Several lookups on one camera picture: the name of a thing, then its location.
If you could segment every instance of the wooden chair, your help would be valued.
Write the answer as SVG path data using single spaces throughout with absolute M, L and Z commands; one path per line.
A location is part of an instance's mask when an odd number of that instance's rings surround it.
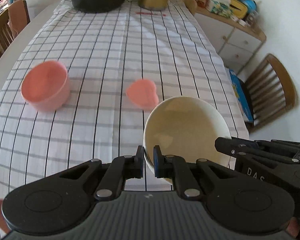
M 242 86 L 254 123 L 249 132 L 260 129 L 295 105 L 295 89 L 282 63 L 268 54 Z
M 24 4 L 25 10 L 26 10 L 27 23 L 29 24 L 30 18 L 29 18 L 29 13 L 28 13 L 28 8 L 27 8 L 27 2 L 25 0 L 23 0 L 23 4 Z M 8 22 L 9 22 L 8 9 L 5 9 L 0 14 L 0 44 L 2 47 L 2 52 L 5 52 L 6 49 L 8 48 L 8 46 L 13 41 L 12 32 L 8 25 Z

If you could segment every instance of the metal rivet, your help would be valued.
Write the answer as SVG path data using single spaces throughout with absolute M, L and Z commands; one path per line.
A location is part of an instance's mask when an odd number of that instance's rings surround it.
M 112 191 L 109 189 L 100 189 L 97 191 L 98 197 L 110 197 L 112 195 Z
M 200 191 L 195 188 L 190 188 L 185 191 L 187 197 L 197 197 L 200 195 Z

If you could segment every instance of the white bowl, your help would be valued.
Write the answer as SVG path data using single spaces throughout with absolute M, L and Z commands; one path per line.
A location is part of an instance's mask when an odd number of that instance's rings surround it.
M 221 114 L 209 103 L 186 96 L 169 98 L 151 112 L 143 134 L 145 159 L 154 173 L 153 147 L 162 155 L 177 155 L 195 163 L 204 158 L 227 167 L 230 156 L 214 147 L 218 137 L 231 138 Z

